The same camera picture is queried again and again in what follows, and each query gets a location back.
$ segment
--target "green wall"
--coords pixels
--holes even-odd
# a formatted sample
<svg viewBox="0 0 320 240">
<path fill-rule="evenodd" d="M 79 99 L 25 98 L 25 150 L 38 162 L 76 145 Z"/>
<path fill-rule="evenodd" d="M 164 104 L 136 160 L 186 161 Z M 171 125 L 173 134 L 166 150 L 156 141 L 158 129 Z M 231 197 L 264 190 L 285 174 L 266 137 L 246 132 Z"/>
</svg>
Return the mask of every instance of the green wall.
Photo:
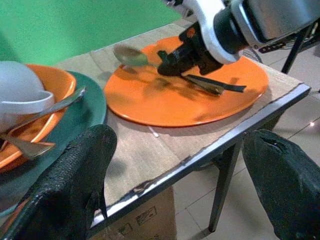
<svg viewBox="0 0 320 240">
<path fill-rule="evenodd" d="M 179 17 L 161 0 L 1 0 L 0 60 L 53 65 Z"/>
</svg>

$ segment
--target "table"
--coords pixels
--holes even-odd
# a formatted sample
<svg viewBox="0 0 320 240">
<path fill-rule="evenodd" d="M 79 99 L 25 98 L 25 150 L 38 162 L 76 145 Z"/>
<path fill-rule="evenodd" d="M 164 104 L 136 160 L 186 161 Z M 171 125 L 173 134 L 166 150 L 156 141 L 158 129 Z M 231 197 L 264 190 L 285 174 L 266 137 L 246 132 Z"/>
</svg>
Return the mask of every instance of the table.
<svg viewBox="0 0 320 240">
<path fill-rule="evenodd" d="M 121 43 L 140 49 L 162 38 L 177 36 L 186 27 L 180 25 L 171 23 Z M 56 67 L 88 75 L 103 88 L 120 64 L 113 56 L 112 48 L 110 45 L 66 59 Z M 217 122 L 183 128 L 149 127 L 108 112 L 106 123 L 118 137 L 104 182 L 108 224 L 223 153 L 222 159 L 214 162 L 219 168 L 219 176 L 209 230 L 216 229 L 246 132 L 263 126 L 310 91 L 310 87 L 299 80 L 260 65 L 269 77 L 269 87 L 264 95 L 253 106 Z M 96 214 L 90 235 L 105 226 L 103 216 Z"/>
<path fill-rule="evenodd" d="M 301 31 L 297 33 L 297 37 L 294 41 L 294 45 L 289 53 L 289 56 L 287 57 L 281 72 L 284 74 L 288 74 L 290 71 L 290 68 L 292 64 L 294 63 L 298 53 L 301 53 L 316 44 L 320 42 L 320 31 L 318 31 L 317 34 L 314 35 L 314 37 L 311 40 L 308 40 L 305 42 L 305 38 L 311 33 L 313 27 L 315 24 L 320 24 L 320 19 L 318 19 L 316 22 L 310 24 L 309 26 L 305 27 Z"/>
</svg>

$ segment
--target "dark green plate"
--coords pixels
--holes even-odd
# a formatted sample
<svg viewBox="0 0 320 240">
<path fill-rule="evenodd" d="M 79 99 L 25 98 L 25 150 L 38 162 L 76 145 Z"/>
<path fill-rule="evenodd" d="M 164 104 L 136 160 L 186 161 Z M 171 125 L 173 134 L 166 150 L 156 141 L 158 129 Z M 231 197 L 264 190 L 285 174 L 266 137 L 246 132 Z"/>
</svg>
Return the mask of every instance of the dark green plate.
<svg viewBox="0 0 320 240">
<path fill-rule="evenodd" d="M 89 77 L 70 72 L 76 77 L 76 88 L 86 86 L 84 97 L 72 104 L 58 125 L 46 138 L 56 147 L 20 167 L 0 174 L 0 217 L 10 213 L 38 176 L 49 167 L 64 151 L 67 144 L 85 129 L 102 124 L 106 117 L 106 98 L 102 89 Z"/>
</svg>

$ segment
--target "tiled floor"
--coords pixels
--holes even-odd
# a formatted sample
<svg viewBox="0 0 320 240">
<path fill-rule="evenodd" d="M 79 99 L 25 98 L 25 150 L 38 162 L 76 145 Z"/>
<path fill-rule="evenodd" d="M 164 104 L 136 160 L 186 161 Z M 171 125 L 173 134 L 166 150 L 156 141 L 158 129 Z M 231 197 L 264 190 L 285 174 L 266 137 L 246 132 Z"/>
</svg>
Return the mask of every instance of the tiled floor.
<svg viewBox="0 0 320 240">
<path fill-rule="evenodd" d="M 289 50 L 260 54 L 264 64 L 281 70 Z M 309 96 L 289 108 L 274 132 L 297 143 L 320 166 L 320 45 L 300 53 L 289 75 L 312 87 Z M 216 232 L 207 230 L 218 169 L 192 172 L 174 187 L 178 240 L 275 240 L 240 154 Z"/>
</svg>

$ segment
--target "orange plate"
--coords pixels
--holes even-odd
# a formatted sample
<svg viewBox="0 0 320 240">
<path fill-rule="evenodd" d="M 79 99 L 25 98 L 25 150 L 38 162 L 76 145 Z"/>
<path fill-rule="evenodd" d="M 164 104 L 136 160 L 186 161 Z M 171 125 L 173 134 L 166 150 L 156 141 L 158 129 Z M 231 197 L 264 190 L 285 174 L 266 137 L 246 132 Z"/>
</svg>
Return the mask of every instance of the orange plate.
<svg viewBox="0 0 320 240">
<path fill-rule="evenodd" d="M 151 63 L 160 64 L 159 50 L 172 52 L 181 45 L 168 37 L 142 50 Z M 186 74 L 200 76 L 194 67 Z M 159 75 L 150 65 L 120 66 L 110 77 L 104 93 L 110 109 L 127 120 L 160 127 L 186 127 L 229 117 L 252 105 L 267 89 L 266 73 L 242 57 L 205 77 L 220 82 L 246 85 L 244 93 L 225 90 L 221 96 L 208 93 L 180 77 Z"/>
<path fill-rule="evenodd" d="M 61 101 L 72 94 L 76 87 L 76 78 L 70 73 L 50 67 L 27 64 L 42 81 L 45 90 L 54 94 L 55 102 Z M 44 116 L 13 132 L 13 136 L 31 142 L 39 142 L 46 137 L 58 124 L 66 109 Z M 22 153 L 12 144 L 0 152 L 0 173 L 13 169 L 27 161 Z"/>
</svg>

